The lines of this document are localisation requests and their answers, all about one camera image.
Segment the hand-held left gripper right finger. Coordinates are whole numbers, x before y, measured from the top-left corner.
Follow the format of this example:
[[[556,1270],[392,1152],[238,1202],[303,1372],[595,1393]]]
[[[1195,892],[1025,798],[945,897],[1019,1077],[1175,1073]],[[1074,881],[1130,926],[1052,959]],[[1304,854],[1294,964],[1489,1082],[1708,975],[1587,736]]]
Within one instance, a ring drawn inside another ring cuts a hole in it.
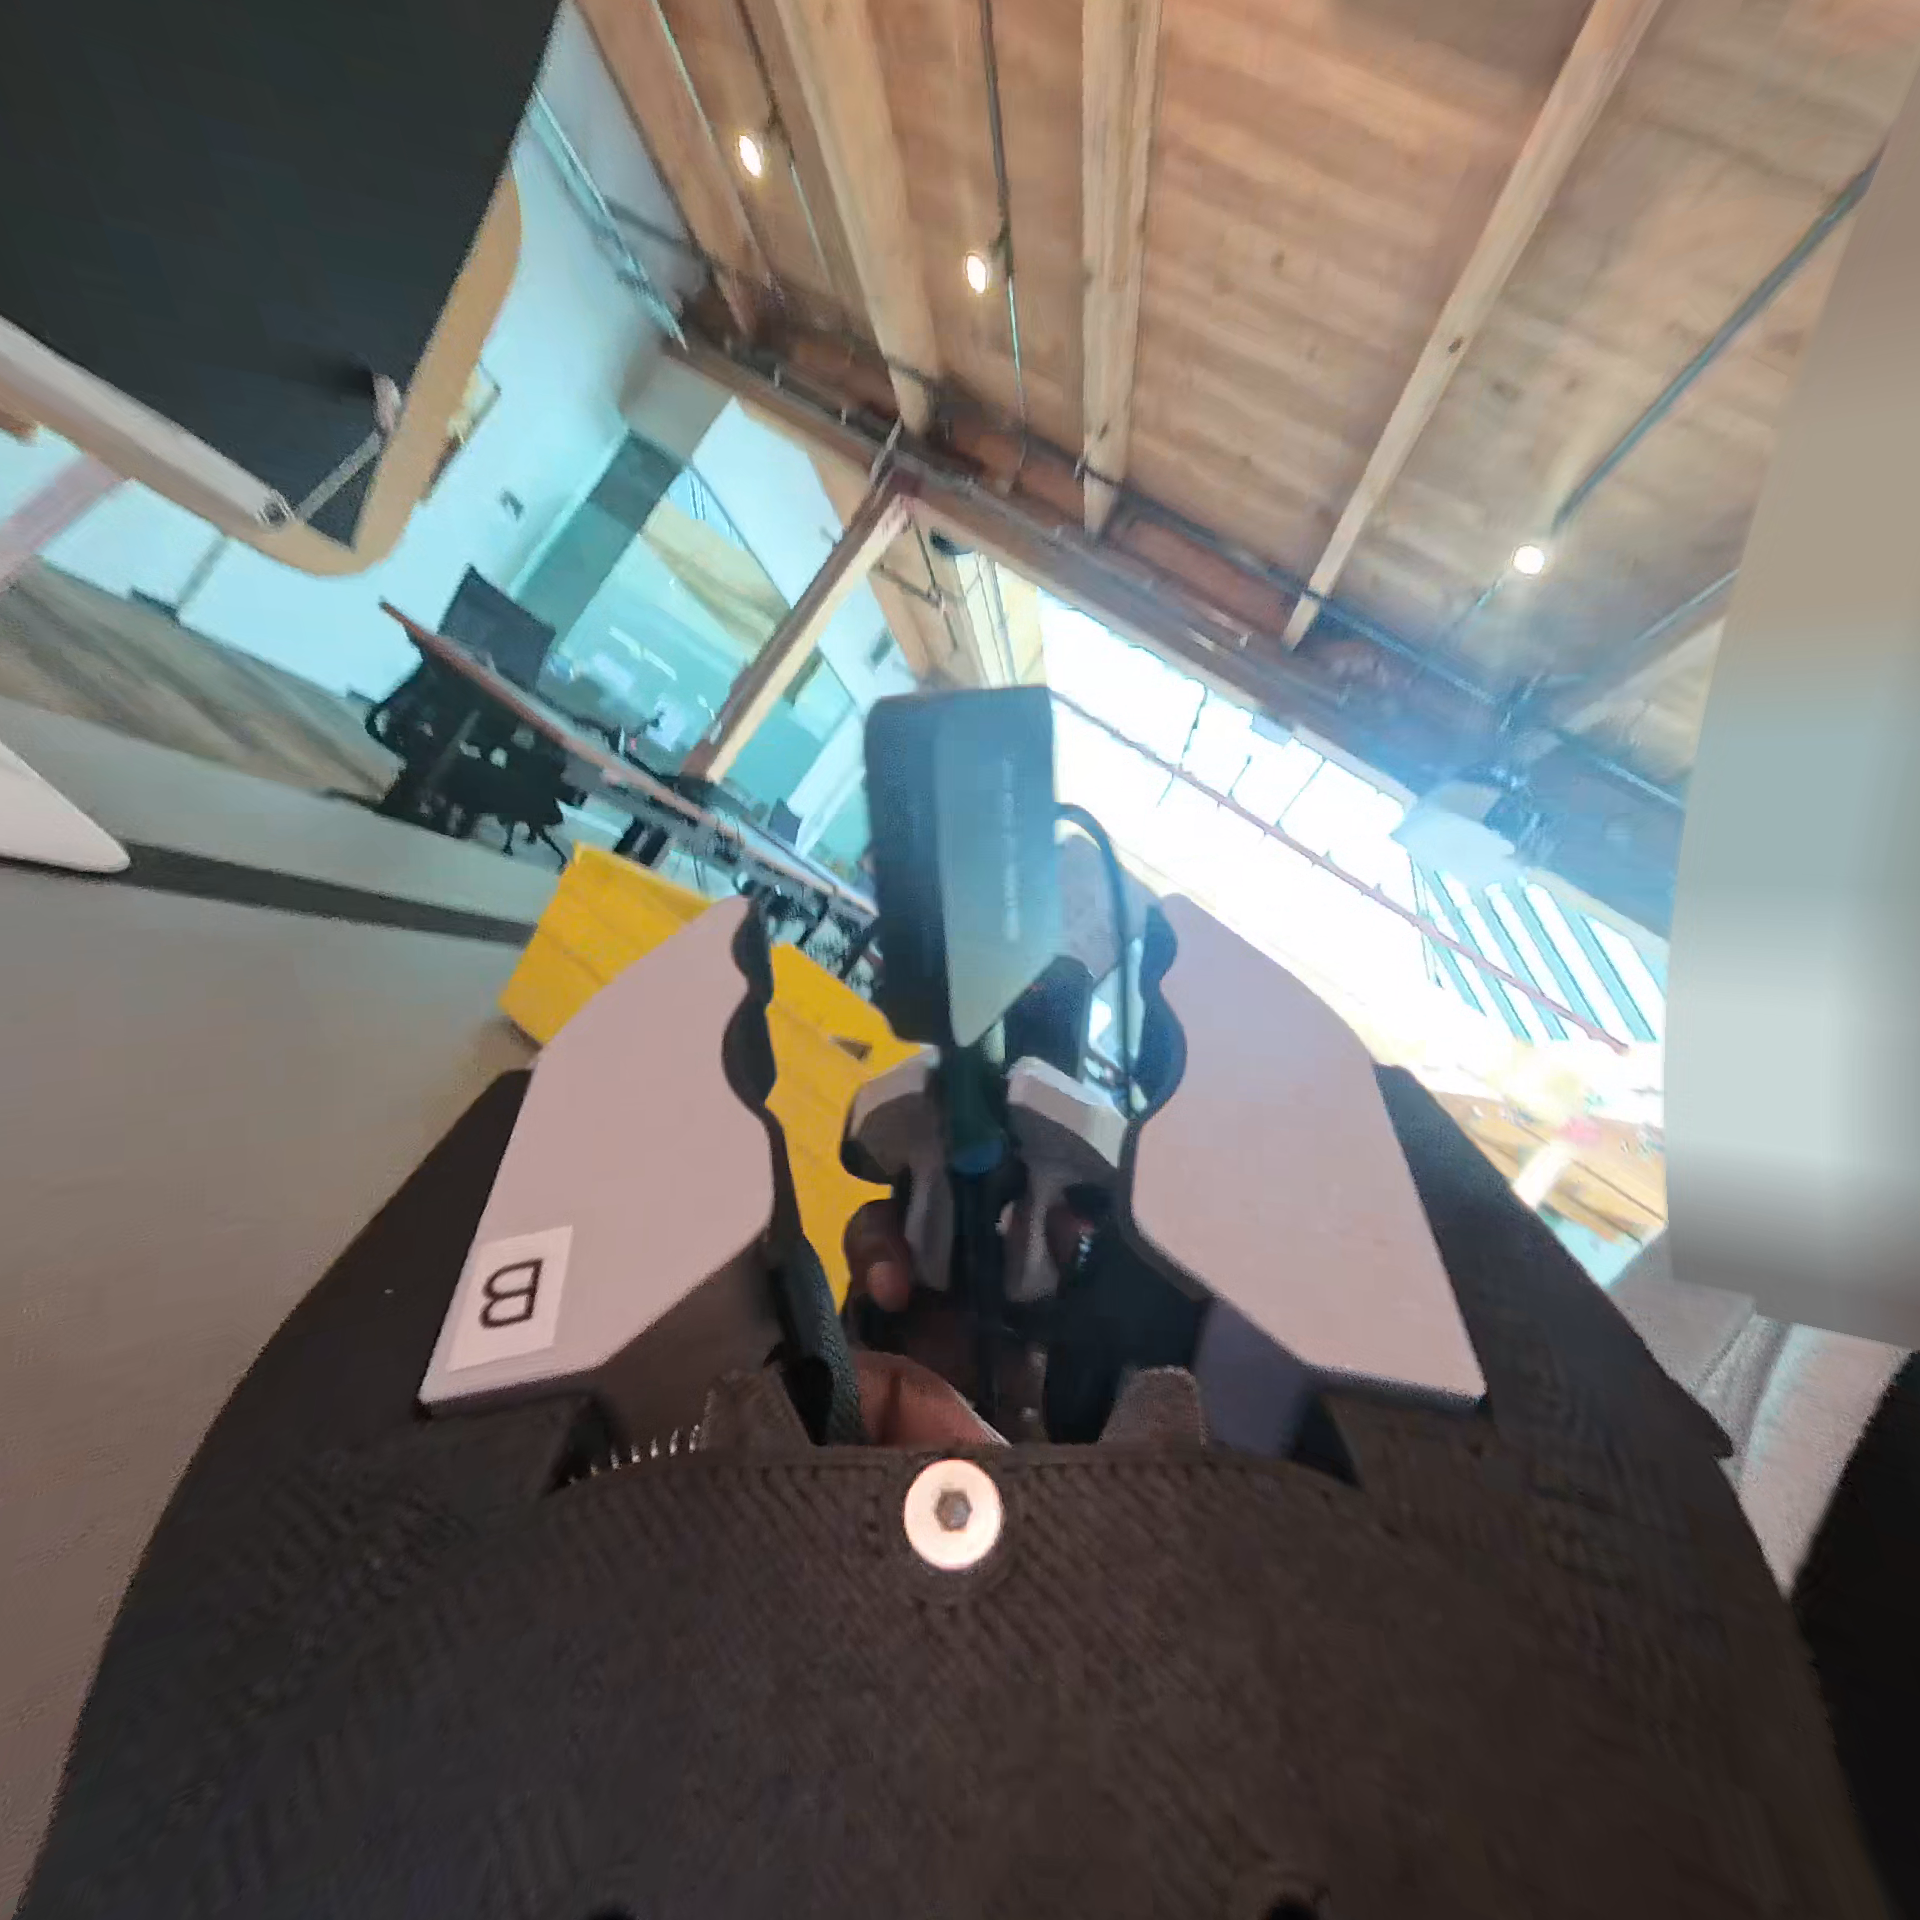
[[[1289,1456],[1336,1392],[1475,1413],[1485,1372],[1368,1045],[1195,899],[1163,916],[1177,1063],[1130,1139],[1126,1212],[1203,1297],[1213,1436]]]

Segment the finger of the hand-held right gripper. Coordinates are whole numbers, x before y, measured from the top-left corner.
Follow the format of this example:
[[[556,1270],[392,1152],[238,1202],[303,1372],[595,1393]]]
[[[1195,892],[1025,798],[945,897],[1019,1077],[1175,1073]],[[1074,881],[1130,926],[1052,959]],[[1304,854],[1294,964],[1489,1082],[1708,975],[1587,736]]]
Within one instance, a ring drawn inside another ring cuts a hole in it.
[[[870,1183],[904,1185],[904,1235],[922,1283],[948,1292],[957,1202],[941,1067],[888,1067],[855,1093],[843,1164]]]
[[[1041,1057],[1020,1057],[1006,1079],[1006,1124],[1025,1173],[1009,1237],[1005,1289],[1015,1304],[1036,1304],[1058,1283],[1049,1249],[1049,1219],[1072,1188],[1100,1202],[1118,1192],[1128,1124],[1084,1082]]]

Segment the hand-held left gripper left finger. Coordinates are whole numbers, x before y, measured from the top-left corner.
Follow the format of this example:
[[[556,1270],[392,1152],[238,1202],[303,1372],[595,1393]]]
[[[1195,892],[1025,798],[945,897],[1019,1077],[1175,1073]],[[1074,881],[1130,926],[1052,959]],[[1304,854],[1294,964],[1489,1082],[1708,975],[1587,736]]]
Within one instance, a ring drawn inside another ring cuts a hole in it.
[[[835,1297],[773,1113],[773,954],[712,904],[543,1044],[418,1385],[431,1418],[585,1393],[691,1448],[771,1373],[835,1442]]]

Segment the large yellow plastic bin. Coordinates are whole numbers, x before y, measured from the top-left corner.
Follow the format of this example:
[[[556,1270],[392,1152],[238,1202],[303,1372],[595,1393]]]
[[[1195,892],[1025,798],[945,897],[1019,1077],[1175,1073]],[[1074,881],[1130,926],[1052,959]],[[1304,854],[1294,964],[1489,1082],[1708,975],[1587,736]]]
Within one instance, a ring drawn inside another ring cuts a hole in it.
[[[569,860],[552,899],[498,999],[498,1009],[532,1044],[549,1044],[629,966],[708,909],[708,897],[656,875],[611,849],[583,846]],[[785,1132],[804,1234],[836,1304],[853,1272],[847,1232],[882,1188],[843,1160],[853,1099],[913,1048],[848,981],[795,941],[773,943],[774,995],[769,1027],[778,1067],[771,1112]]]

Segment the black hdmi adapter hub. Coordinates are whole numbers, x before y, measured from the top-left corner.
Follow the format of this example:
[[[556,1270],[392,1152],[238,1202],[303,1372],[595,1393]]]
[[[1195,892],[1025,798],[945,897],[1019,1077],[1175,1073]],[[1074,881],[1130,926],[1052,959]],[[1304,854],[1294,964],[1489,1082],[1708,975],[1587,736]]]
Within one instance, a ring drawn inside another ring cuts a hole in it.
[[[1116,988],[1116,1099],[1140,1109],[1144,905],[1107,827],[1057,790],[1041,684],[881,700],[864,732],[877,1004],[911,1044],[958,1051],[1002,1027],[1060,959]]]

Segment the person's left hand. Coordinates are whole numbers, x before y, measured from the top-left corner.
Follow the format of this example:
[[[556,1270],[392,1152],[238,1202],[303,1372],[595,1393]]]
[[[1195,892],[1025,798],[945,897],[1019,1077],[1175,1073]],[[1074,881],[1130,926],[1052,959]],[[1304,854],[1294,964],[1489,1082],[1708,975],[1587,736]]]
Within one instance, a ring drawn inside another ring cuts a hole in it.
[[[1006,1438],[927,1357],[942,1344],[932,1325],[919,1325],[919,1347],[907,1338],[919,1305],[945,1308],[920,1283],[913,1247],[894,1199],[870,1202],[845,1232],[848,1293],[843,1323],[853,1347],[861,1411],[877,1446],[909,1452],[976,1452]]]

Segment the white ceiling projector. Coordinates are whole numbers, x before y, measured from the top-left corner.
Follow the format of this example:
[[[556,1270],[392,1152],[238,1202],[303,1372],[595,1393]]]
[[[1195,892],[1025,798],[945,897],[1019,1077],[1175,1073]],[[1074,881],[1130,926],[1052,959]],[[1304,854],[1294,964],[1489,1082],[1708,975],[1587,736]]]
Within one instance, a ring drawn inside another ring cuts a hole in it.
[[[1405,809],[1391,838],[1415,866],[1473,887],[1518,884],[1555,849],[1530,785],[1486,770],[1435,783]]]

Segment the black office chair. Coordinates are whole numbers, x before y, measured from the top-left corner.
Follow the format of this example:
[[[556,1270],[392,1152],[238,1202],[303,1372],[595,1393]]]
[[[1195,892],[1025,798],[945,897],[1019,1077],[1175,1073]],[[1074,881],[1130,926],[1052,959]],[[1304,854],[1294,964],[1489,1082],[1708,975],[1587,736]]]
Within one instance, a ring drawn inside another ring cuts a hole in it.
[[[476,567],[460,575],[438,633],[457,641],[521,693],[535,693],[559,631]],[[512,708],[484,693],[437,654],[368,708],[366,732],[398,757],[374,809],[437,833],[470,840],[481,821],[502,827],[504,848],[525,835],[559,860],[567,756]]]

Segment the black panel on white stand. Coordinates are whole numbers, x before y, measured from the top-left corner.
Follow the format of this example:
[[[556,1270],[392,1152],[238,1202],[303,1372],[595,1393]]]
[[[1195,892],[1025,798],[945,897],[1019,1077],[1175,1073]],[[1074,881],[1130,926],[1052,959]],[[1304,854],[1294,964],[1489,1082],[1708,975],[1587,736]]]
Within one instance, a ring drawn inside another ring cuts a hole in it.
[[[516,276],[559,13],[4,3],[4,426],[72,451],[4,587],[125,484],[313,577],[395,552]]]

